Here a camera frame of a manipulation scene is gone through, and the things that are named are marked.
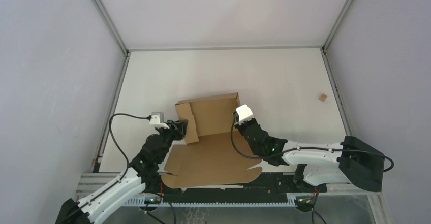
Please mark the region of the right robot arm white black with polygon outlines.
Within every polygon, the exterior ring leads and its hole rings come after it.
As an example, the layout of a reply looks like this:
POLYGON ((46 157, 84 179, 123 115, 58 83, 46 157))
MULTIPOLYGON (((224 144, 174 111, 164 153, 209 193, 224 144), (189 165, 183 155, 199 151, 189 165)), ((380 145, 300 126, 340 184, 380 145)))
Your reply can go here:
POLYGON ((252 151, 247 155, 234 147, 241 156, 276 167, 296 165, 293 180, 299 191, 330 183, 349 183, 370 192, 382 190, 383 174, 388 171, 384 165, 389 158, 354 136, 332 144, 298 143, 270 136, 255 119, 235 119, 231 130, 238 130, 252 151))

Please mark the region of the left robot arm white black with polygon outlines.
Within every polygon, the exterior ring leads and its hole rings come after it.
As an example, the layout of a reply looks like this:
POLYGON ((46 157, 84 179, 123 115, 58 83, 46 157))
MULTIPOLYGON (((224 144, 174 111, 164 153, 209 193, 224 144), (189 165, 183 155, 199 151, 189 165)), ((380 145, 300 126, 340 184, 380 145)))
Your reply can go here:
POLYGON ((141 150, 132 160, 126 160, 125 169, 114 179, 84 198, 66 200, 56 223, 103 223, 130 198, 158 188, 159 165, 172 143, 185 138, 188 120, 164 121, 161 112, 154 112, 145 119, 157 133, 146 138, 141 150))

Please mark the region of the brown cardboard box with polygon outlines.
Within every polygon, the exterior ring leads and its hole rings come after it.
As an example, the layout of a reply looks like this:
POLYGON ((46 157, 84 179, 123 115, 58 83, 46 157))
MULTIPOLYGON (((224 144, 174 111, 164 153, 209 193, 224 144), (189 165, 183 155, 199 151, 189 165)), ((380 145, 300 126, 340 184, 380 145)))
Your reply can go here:
POLYGON ((231 129, 239 94, 178 101, 178 119, 188 120, 185 144, 172 146, 162 182, 169 188, 250 183, 262 173, 240 132, 231 129))

